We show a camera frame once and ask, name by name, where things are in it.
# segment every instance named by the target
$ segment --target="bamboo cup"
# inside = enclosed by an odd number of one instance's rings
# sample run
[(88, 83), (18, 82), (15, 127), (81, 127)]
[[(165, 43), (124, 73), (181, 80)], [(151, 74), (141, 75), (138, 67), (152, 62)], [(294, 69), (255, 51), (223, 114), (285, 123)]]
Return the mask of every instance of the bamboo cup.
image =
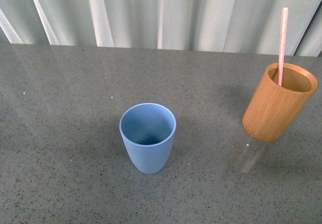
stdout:
[(312, 73), (290, 63), (279, 86), (278, 63), (269, 65), (244, 114), (245, 130), (259, 140), (278, 140), (317, 89)]

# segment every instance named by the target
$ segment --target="table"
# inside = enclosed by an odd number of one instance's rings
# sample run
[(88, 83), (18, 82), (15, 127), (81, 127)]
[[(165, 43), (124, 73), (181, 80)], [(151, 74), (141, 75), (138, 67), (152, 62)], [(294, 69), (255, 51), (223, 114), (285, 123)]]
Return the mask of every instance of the table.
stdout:
[[(283, 137), (242, 117), (276, 55), (0, 44), (1, 223), (322, 223), (319, 89)], [(286, 56), (322, 79), (321, 57)], [(119, 119), (176, 116), (158, 173), (139, 172)]]

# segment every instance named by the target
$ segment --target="pink straw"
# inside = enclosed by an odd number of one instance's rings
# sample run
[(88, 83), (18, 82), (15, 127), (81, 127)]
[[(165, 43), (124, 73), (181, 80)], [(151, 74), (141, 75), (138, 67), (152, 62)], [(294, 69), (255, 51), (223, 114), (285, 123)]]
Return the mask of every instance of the pink straw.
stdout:
[(278, 57), (278, 85), (282, 86), (283, 64), (285, 54), (285, 42), (287, 31), (288, 8), (282, 9), (281, 32), (280, 32), (280, 54)]

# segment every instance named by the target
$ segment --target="curtain fold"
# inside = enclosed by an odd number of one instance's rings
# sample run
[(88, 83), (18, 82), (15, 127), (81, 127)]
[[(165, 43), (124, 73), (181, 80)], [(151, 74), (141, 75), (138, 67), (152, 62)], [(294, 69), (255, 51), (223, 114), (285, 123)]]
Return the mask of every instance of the curtain fold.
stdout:
[(322, 0), (0, 0), (0, 42), (278, 54), (322, 51)]

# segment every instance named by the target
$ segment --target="blue cup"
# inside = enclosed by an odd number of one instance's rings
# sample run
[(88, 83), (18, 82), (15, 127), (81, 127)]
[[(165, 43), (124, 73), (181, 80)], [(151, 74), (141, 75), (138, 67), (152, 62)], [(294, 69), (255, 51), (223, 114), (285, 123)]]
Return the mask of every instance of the blue cup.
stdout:
[(120, 120), (120, 132), (132, 162), (145, 174), (166, 164), (176, 131), (176, 118), (166, 107), (142, 103), (128, 109)]

